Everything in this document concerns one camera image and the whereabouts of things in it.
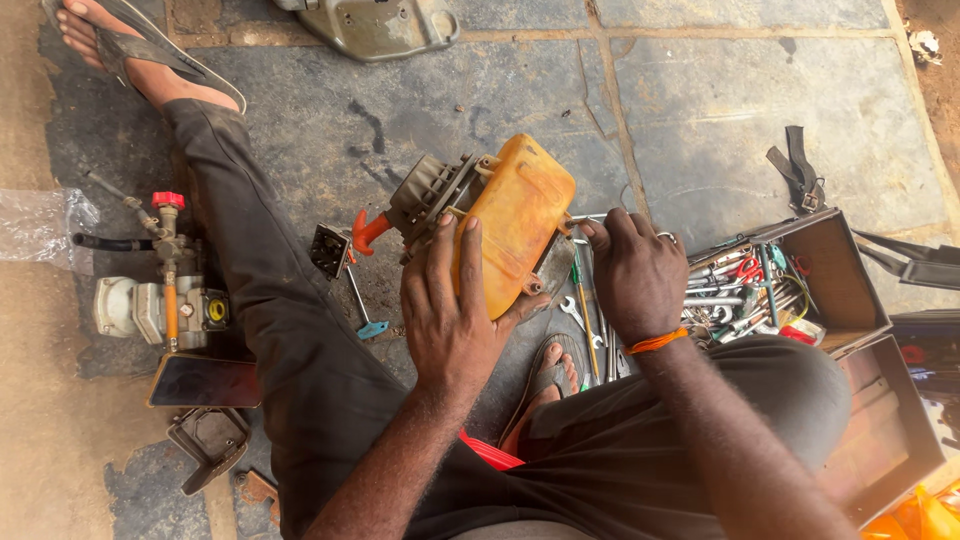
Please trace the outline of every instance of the orange thread bracelet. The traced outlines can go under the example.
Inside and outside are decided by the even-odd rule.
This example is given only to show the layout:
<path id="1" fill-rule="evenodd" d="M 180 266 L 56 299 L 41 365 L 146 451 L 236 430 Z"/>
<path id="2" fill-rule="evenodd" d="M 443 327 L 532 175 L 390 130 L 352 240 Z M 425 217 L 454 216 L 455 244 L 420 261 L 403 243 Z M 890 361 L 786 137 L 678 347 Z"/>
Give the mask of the orange thread bracelet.
<path id="1" fill-rule="evenodd" d="M 664 335 L 659 335 L 657 337 L 651 337 L 650 339 L 644 339 L 643 341 L 635 344 L 633 347 L 624 347 L 623 354 L 629 356 L 637 353 L 646 353 L 647 351 L 655 351 L 667 343 L 670 343 L 674 339 L 677 339 L 678 337 L 687 336 L 688 332 L 686 331 L 686 328 L 679 327 L 670 333 L 665 333 Z"/>

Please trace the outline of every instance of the flip-flop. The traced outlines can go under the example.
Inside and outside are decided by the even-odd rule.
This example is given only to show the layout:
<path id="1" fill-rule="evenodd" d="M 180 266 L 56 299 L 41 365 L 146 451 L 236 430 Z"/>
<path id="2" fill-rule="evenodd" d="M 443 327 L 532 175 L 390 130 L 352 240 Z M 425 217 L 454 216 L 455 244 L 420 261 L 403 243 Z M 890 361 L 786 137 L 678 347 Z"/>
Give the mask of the flip-flop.
<path id="1" fill-rule="evenodd" d="M 41 2 L 43 10 L 50 19 L 50 24 L 59 32 L 60 21 L 57 19 L 57 10 L 65 9 L 63 0 L 41 0 Z M 125 59 L 135 58 L 155 61 L 172 68 L 174 73 L 177 73 L 186 81 L 224 92 L 236 102 L 241 114 L 247 110 L 247 100 L 244 99 L 239 90 L 224 80 L 223 77 L 183 52 L 146 15 L 127 0 L 98 0 L 97 3 L 143 36 L 143 38 L 140 38 L 129 34 L 121 34 L 99 28 L 90 23 L 96 32 L 100 61 L 107 69 L 107 73 L 119 79 L 124 86 L 136 90 L 127 76 L 127 69 L 124 66 Z"/>
<path id="2" fill-rule="evenodd" d="M 540 348 L 537 349 L 537 353 L 534 355 L 533 366 L 530 368 L 530 376 L 527 377 L 527 387 L 523 390 L 520 405 L 517 406 L 514 411 L 514 416 L 512 416 L 510 422 L 507 423 L 507 428 L 503 430 L 503 433 L 500 435 L 500 440 L 496 443 L 497 448 L 503 446 L 503 441 L 507 439 L 507 435 L 514 430 L 516 423 L 519 422 L 523 416 L 523 411 L 527 409 L 530 402 L 532 402 L 534 397 L 542 392 L 543 389 L 549 388 L 551 384 L 556 386 L 557 390 L 560 391 L 560 399 L 568 398 L 573 394 L 573 390 L 570 388 L 570 378 L 566 375 L 564 363 L 559 358 L 556 364 L 538 372 L 543 365 L 543 355 L 546 353 L 546 348 L 554 343 L 560 343 L 560 346 L 564 348 L 563 355 L 570 355 L 573 360 L 573 368 L 577 371 L 578 377 L 582 377 L 583 374 L 587 372 L 584 355 L 580 351 L 580 345 L 577 344 L 573 337 L 558 331 L 544 339 Z"/>

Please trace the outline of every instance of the yellow wire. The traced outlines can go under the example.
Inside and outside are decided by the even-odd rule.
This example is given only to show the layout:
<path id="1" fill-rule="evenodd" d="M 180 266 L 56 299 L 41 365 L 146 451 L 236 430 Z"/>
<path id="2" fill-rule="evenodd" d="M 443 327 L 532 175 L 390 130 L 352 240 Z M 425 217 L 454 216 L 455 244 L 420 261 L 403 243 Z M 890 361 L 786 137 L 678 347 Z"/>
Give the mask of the yellow wire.
<path id="1" fill-rule="evenodd" d="M 781 328 L 783 328 L 783 327 L 788 327 L 788 326 L 792 325 L 793 323 L 796 323 L 797 321 L 803 319 L 803 318 L 804 318 L 804 315 L 806 315 L 806 311 L 807 311 L 808 309 L 810 309 L 810 293 L 806 292 L 806 287 L 804 287 L 804 284 L 803 284 L 800 280 L 798 280 L 797 278 L 794 278 L 793 276 L 791 276 L 791 275 L 789 275 L 789 274 L 783 274 L 783 276 L 784 276 L 785 278 L 789 278 L 789 279 L 793 280 L 794 282 L 797 283 L 797 285 L 800 286 L 800 290 L 801 290 L 801 291 L 803 292 L 803 294 L 804 294 L 804 310 L 801 311 L 799 315 L 794 316 L 794 318 L 791 319 L 789 323 L 786 323 L 786 324 L 780 326 Z"/>

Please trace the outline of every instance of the orange fuel tank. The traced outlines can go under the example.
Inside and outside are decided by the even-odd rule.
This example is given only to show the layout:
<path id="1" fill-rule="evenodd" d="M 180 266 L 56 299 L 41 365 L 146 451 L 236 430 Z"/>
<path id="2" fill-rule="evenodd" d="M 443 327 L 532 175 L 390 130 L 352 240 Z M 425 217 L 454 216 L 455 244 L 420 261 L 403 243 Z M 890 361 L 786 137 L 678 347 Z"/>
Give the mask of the orange fuel tank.
<path id="1" fill-rule="evenodd" d="M 460 237 L 467 220 L 483 224 L 483 278 L 491 320 L 502 315 L 564 221 L 573 201 L 573 177 L 526 134 L 514 135 L 490 165 L 487 186 L 460 221 L 455 236 L 453 286 L 460 293 Z"/>

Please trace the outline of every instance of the black pants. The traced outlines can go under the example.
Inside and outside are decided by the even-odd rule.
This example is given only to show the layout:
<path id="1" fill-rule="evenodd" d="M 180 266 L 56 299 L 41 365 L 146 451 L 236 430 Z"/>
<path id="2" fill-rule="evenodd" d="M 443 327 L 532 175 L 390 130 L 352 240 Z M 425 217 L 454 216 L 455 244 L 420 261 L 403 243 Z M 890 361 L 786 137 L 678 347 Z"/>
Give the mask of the black pants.
<path id="1" fill-rule="evenodd" d="M 253 161 L 243 116 L 189 99 L 164 114 L 196 172 L 234 315 L 257 357 L 281 529 L 299 538 L 406 390 L 360 343 L 310 263 Z M 851 403 L 828 356 L 758 336 L 710 357 L 804 465 L 822 465 Z M 501 473 L 457 441 L 407 536 L 449 538 L 529 519 L 598 538 L 724 536 L 670 414 L 639 376 L 538 408 L 519 451 L 528 463 Z"/>

